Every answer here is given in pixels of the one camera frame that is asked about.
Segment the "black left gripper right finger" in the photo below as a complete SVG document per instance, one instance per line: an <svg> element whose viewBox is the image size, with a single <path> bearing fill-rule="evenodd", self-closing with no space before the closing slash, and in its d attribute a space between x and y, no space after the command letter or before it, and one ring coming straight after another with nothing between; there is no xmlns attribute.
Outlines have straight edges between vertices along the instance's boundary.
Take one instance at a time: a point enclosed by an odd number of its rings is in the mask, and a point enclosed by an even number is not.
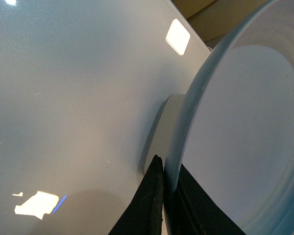
<svg viewBox="0 0 294 235"><path fill-rule="evenodd" d="M191 173L181 166L173 198L173 235L244 235L209 197Z"/></svg>

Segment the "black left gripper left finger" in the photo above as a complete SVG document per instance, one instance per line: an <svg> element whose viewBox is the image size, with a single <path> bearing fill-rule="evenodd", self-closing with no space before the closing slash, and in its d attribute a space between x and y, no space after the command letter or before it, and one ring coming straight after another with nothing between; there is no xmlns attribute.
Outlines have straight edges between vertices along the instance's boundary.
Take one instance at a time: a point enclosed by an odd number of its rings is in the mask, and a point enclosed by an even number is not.
<svg viewBox="0 0 294 235"><path fill-rule="evenodd" d="M160 235L164 195L162 159L155 155L129 206L110 235Z"/></svg>

